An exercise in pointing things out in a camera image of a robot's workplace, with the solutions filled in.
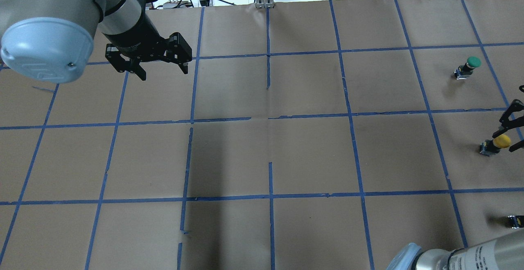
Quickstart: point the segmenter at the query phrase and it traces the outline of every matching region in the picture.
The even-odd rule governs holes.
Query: blue grid
[[[466,12],[466,15],[468,16],[468,19],[470,20],[470,24],[473,28],[473,31],[475,32],[475,36],[477,37],[478,44],[472,44],[472,45],[446,45],[446,46],[411,46],[408,31],[406,30],[406,26],[404,25],[404,20],[402,18],[401,10],[399,7],[399,4],[397,0],[395,1],[395,6],[397,7],[397,12],[402,24],[402,28],[404,31],[404,35],[406,37],[406,41],[408,46],[407,47],[398,47],[398,48],[367,48],[367,49],[355,49],[355,50],[342,50],[339,40],[339,31],[337,28],[337,20],[335,16],[335,11],[333,9],[333,3],[331,0],[329,0],[331,14],[333,17],[333,25],[335,27],[335,34],[337,38],[337,50],[322,50],[322,51],[313,51],[313,52],[288,52],[288,53],[270,53],[270,40],[269,40],[269,9],[266,9],[266,29],[267,29],[267,52],[266,54],[248,54],[248,55],[228,55],[228,56],[214,56],[214,57],[200,57],[200,47],[201,47],[201,39],[202,39],[202,24],[204,20],[204,9],[202,8],[201,15],[200,15],[200,26],[199,26],[199,36],[198,36],[198,47],[197,47],[197,53],[195,57],[195,74],[194,74],[194,82],[193,82],[193,93],[192,93],[192,102],[191,102],[191,117],[190,119],[186,120],[178,120],[178,121],[172,121],[172,120],[163,120],[163,121],[130,121],[130,122],[120,122],[120,113],[122,111],[122,104],[124,100],[124,94],[127,84],[127,78],[129,77],[129,73],[126,73],[124,78],[124,83],[122,87],[122,93],[120,95],[120,104],[118,107],[118,112],[116,116],[116,121],[114,123],[103,123],[103,124],[64,124],[64,125],[48,125],[47,121],[49,119],[49,115],[51,113],[52,106],[54,104],[54,100],[56,98],[56,93],[58,91],[59,86],[56,85],[53,97],[51,98],[51,102],[47,111],[47,115],[45,117],[45,121],[43,125],[38,126],[12,126],[12,127],[0,127],[0,130],[11,130],[11,129],[41,129],[41,134],[38,138],[37,145],[34,149],[34,153],[32,156],[32,160],[30,162],[30,166],[28,168],[28,172],[24,181],[24,185],[21,189],[20,196],[17,201],[14,202],[0,202],[0,205],[15,205],[15,211],[13,213],[13,218],[11,220],[11,224],[9,226],[5,242],[2,246],[2,251],[0,253],[0,264],[2,262],[2,259],[4,257],[7,244],[9,241],[9,237],[11,236],[13,225],[15,224],[16,217],[18,214],[18,210],[21,205],[47,205],[47,204],[97,204],[97,212],[95,214],[95,219],[93,223],[93,229],[92,234],[90,237],[90,245],[88,248],[88,255],[86,258],[86,266],[85,269],[87,270],[89,268],[90,263],[90,255],[92,253],[93,248],[93,242],[97,231],[97,222],[99,219],[99,213],[101,210],[101,206],[103,203],[146,203],[146,202],[181,202],[182,203],[182,210],[181,210],[181,219],[180,219],[180,230],[184,231],[185,229],[185,207],[187,206],[187,202],[194,202],[194,201],[230,201],[230,200],[248,200],[248,199],[269,199],[269,206],[270,206],[270,251],[271,251],[271,268],[274,270],[276,268],[275,263],[275,220],[274,220],[274,211],[273,211],[273,200],[274,199],[286,199],[286,198],[304,198],[304,197],[359,197],[361,198],[361,209],[363,213],[363,221],[364,221],[364,229],[365,229],[365,235],[366,235],[366,241],[367,241],[367,249],[368,249],[368,256],[369,256],[369,263],[370,268],[372,270],[375,269],[374,262],[373,262],[373,253],[372,253],[372,245],[369,237],[369,225],[367,221],[367,213],[366,213],[366,205],[365,205],[365,197],[369,196],[388,196],[388,195],[443,195],[448,194],[451,197],[453,208],[455,210],[455,215],[457,219],[457,224],[460,229],[460,234],[464,243],[464,246],[468,246],[468,243],[466,241],[466,237],[464,234],[464,230],[462,227],[462,222],[460,219],[459,210],[456,204],[455,200],[455,194],[461,194],[461,193],[494,193],[494,192],[524,192],[524,187],[518,187],[518,188],[472,188],[472,189],[453,189],[451,185],[451,181],[448,179],[448,173],[447,173],[447,166],[444,160],[442,148],[440,147],[440,141],[438,139],[438,133],[436,131],[436,127],[434,124],[434,119],[432,114],[433,113],[462,113],[462,112],[481,112],[481,111],[504,111],[506,108],[500,107],[500,108],[491,108],[491,109],[446,109],[446,110],[438,110],[438,111],[432,111],[429,106],[429,102],[427,100],[427,96],[425,94],[424,85],[422,83],[420,73],[417,67],[417,61],[414,57],[414,50],[425,50],[425,49],[435,49],[435,48],[480,48],[483,52],[483,55],[486,59],[486,62],[490,68],[490,71],[492,73],[492,76],[494,80],[496,81],[496,84],[499,88],[500,94],[503,97],[503,100],[506,104],[506,106],[509,105],[508,100],[506,98],[506,95],[504,94],[504,91],[502,89],[502,86],[500,85],[500,82],[498,81],[498,78],[496,76],[496,73],[493,69],[493,66],[490,63],[490,59],[487,56],[485,47],[490,46],[513,46],[513,45],[524,45],[524,42],[517,42],[517,43],[493,43],[493,44],[483,44],[481,42],[481,39],[479,37],[479,34],[477,33],[477,29],[474,25],[474,22],[470,16],[470,13],[468,11],[468,8],[466,7],[466,3],[464,0],[461,0],[462,5],[464,7],[464,10]],[[421,87],[421,91],[423,94],[423,98],[426,105],[425,111],[388,111],[383,113],[353,113],[351,111],[350,102],[348,99],[348,88],[346,86],[346,73],[344,70],[344,63],[342,59],[342,53],[351,53],[351,52],[374,52],[374,51],[385,51],[385,50],[409,50],[410,55],[412,57],[413,66],[417,74],[417,78],[419,81],[419,85]],[[153,199],[104,199],[104,190],[105,190],[105,184],[107,181],[107,171],[109,170],[110,164],[111,164],[111,158],[114,148],[114,143],[116,140],[116,134],[118,131],[118,126],[123,125],[149,125],[149,124],[183,124],[183,123],[190,123],[190,124],[198,124],[198,123],[207,123],[207,122],[214,122],[214,121],[239,121],[239,120],[250,120],[251,117],[236,117],[236,118],[218,118],[218,119],[195,119],[194,118],[194,107],[195,107],[195,98],[196,98],[196,90],[197,90],[197,81],[198,81],[198,68],[199,68],[199,61],[201,59],[227,59],[227,58],[243,58],[243,57],[267,57],[267,88],[271,85],[271,71],[270,71],[270,57],[271,56],[283,56],[283,55],[308,55],[308,54],[327,54],[327,53],[337,53],[339,54],[339,62],[341,67],[341,74],[342,74],[342,82],[343,82],[343,88],[344,88],[344,95],[346,98],[346,107],[348,109],[347,113],[330,113],[330,114],[322,114],[322,115],[293,115],[293,116],[280,116],[280,117],[274,117],[269,119],[300,119],[300,118],[318,118],[318,117],[348,117],[348,120],[350,122],[350,133],[352,138],[352,147],[354,151],[355,156],[355,164],[357,169],[357,178],[359,181],[359,192],[348,192],[348,193],[299,193],[299,194],[279,194],[276,195],[273,193],[273,164],[270,162],[268,169],[269,169],[269,193],[267,195],[237,195],[237,196],[228,196],[228,197],[187,197],[187,186],[189,183],[189,169],[190,169],[190,161],[191,161],[191,145],[192,145],[192,138],[193,138],[193,128],[190,128],[189,133],[189,143],[187,146],[187,163],[186,163],[186,170],[185,170],[185,183],[184,183],[184,192],[183,197],[166,197],[166,198],[153,198]],[[108,64],[108,62],[93,62],[89,63],[89,65],[100,65],[100,64]],[[0,71],[4,68],[9,68],[6,66],[3,66],[0,64]],[[362,178],[361,178],[361,171],[359,166],[359,154],[357,149],[357,142],[355,139],[355,132],[353,129],[352,124],[352,118],[355,116],[370,116],[370,115],[409,115],[409,114],[427,114],[430,120],[430,124],[434,133],[434,139],[436,141],[436,145],[438,147],[438,152],[440,155],[440,161],[442,163],[442,167],[444,169],[444,174],[447,179],[448,189],[447,190],[420,190],[420,191],[374,191],[374,192],[365,192],[363,188]],[[27,183],[32,171],[32,167],[34,164],[34,160],[38,154],[39,146],[41,144],[41,140],[43,137],[43,133],[45,129],[47,128],[76,128],[76,127],[102,127],[102,126],[113,126],[114,127],[114,133],[112,138],[112,143],[110,147],[110,152],[108,154],[107,158],[107,164],[106,164],[106,171],[103,178],[102,187],[100,190],[99,198],[93,199],[93,200],[62,200],[62,201],[22,201],[25,189],[27,187]],[[520,130],[517,130],[519,137],[522,139],[522,133]],[[183,244],[178,244],[178,257],[177,257],[177,269],[179,270],[181,267],[181,256],[182,256],[182,247]]]

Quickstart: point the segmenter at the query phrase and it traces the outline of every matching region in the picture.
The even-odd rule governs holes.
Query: yellow bottle cap
[[[493,139],[493,145],[499,148],[507,148],[511,146],[511,139],[505,134],[501,134]]]

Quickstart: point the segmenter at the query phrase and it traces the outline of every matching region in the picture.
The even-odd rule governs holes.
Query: light blue joint cover
[[[389,264],[386,270],[411,270],[411,265],[421,251],[421,247],[414,243],[406,245]]]
[[[0,54],[16,72],[39,81],[69,83],[84,72],[93,38],[80,25],[60,18],[29,18],[2,37]]]

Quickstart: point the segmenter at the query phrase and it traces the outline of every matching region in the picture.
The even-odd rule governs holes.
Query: green cap
[[[468,64],[473,68],[477,68],[481,66],[481,60],[477,57],[471,56],[468,58]]]

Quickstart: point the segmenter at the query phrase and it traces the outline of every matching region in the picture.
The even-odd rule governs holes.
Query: gray robot arm
[[[162,38],[145,1],[0,0],[0,59],[41,81],[72,82],[84,72],[98,27],[111,42],[105,55],[117,71],[145,80],[139,63],[161,60],[187,73],[191,47],[180,33]]]

